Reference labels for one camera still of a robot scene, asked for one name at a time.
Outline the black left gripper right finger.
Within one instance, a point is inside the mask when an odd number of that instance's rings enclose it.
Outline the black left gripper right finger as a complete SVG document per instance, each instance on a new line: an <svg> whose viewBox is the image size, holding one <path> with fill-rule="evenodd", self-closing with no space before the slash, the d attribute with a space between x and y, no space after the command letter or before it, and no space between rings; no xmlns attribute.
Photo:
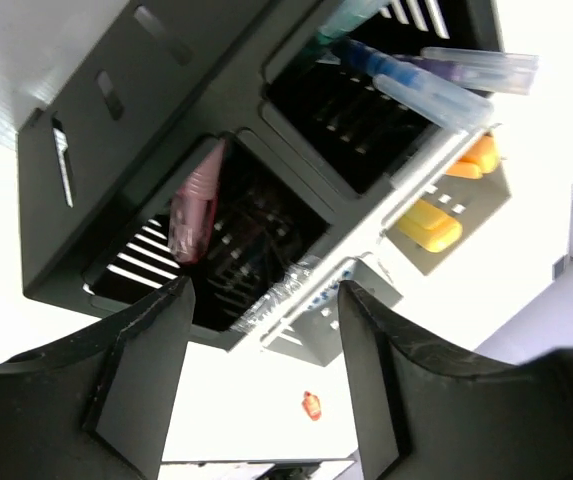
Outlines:
<svg viewBox="0 0 573 480"><path fill-rule="evenodd" d="M339 326L367 479L573 479L573 348L510 365L341 284Z"/></svg>

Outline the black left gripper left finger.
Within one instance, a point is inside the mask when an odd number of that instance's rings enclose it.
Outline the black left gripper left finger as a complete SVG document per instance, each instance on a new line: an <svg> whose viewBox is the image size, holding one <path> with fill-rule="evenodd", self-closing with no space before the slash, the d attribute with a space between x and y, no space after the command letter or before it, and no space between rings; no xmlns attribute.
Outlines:
<svg viewBox="0 0 573 480"><path fill-rule="evenodd" d="M0 363L0 479L156 478L194 306L180 277Z"/></svg>

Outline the blue white tape roll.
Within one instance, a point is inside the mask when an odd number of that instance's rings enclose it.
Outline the blue white tape roll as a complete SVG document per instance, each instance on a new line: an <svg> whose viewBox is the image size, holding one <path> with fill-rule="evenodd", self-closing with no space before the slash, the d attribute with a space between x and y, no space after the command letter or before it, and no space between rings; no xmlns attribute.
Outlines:
<svg viewBox="0 0 573 480"><path fill-rule="evenodd" d="M298 263L291 264L283 278L270 287L259 300L249 307L241 317L232 324L233 331L251 332L257 325L262 324L273 311L290 299L303 288L320 259L314 255L303 257ZM334 272L318 286L311 300L305 306L306 311L313 311L330 302L339 290L344 280L350 280L356 269L355 258L346 258L340 262Z"/></svg>

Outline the yellow highlighter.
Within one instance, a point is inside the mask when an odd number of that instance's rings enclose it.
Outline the yellow highlighter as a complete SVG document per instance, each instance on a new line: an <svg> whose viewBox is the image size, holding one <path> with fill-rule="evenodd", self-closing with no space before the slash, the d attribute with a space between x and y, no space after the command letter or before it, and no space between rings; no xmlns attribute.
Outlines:
<svg viewBox="0 0 573 480"><path fill-rule="evenodd" d="M422 199L397 220L395 227L431 253L449 248L463 233L458 220Z"/></svg>

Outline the pink highlighter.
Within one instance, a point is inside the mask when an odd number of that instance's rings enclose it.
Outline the pink highlighter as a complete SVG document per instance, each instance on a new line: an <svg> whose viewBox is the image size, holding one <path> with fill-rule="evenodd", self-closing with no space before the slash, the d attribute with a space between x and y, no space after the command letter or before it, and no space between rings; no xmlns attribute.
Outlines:
<svg viewBox="0 0 573 480"><path fill-rule="evenodd" d="M225 149L220 140L172 198L168 248L179 264L196 263L208 249Z"/></svg>

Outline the orange capped highlighter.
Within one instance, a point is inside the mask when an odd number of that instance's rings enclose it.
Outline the orange capped highlighter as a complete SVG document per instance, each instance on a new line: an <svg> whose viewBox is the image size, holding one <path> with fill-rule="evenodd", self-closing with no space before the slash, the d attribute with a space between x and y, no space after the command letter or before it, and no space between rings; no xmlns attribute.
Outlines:
<svg viewBox="0 0 573 480"><path fill-rule="evenodd" d="M446 175L464 179L480 179L485 174L492 173L500 161L501 155L495 138L486 134L446 171Z"/></svg>

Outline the blue gel pen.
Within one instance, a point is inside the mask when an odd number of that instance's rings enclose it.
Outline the blue gel pen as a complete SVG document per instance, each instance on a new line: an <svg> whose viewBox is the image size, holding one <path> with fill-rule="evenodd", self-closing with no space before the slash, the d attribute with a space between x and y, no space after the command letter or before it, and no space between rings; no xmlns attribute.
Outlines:
<svg viewBox="0 0 573 480"><path fill-rule="evenodd" d="M494 111L489 100L415 64L355 40L339 42L334 54L371 77L376 90L443 129L472 132L489 124Z"/></svg>

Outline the purple gel pen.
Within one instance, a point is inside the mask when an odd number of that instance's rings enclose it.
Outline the purple gel pen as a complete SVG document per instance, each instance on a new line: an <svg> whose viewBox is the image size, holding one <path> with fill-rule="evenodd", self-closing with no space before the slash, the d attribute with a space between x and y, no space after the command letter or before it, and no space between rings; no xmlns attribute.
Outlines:
<svg viewBox="0 0 573 480"><path fill-rule="evenodd" d="M528 95L539 57L500 51L423 48L419 55L394 55L462 88L490 93Z"/></svg>

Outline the green gel pen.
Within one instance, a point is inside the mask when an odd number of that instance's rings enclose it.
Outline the green gel pen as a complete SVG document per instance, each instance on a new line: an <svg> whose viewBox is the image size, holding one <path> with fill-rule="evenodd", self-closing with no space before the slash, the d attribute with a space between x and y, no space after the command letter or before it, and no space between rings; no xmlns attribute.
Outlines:
<svg viewBox="0 0 573 480"><path fill-rule="evenodd" d="M317 29L314 39L322 45L332 43L372 18L387 3L387 0L345 0Z"/></svg>

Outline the green capped highlighter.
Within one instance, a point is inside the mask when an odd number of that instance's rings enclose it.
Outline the green capped highlighter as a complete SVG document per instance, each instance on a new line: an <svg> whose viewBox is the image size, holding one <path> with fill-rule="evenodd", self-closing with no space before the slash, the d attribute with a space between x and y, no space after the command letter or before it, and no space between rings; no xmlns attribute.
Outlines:
<svg viewBox="0 0 573 480"><path fill-rule="evenodd" d="M207 254L207 284L227 321L251 308L305 251L281 205L251 200L221 208Z"/></svg>

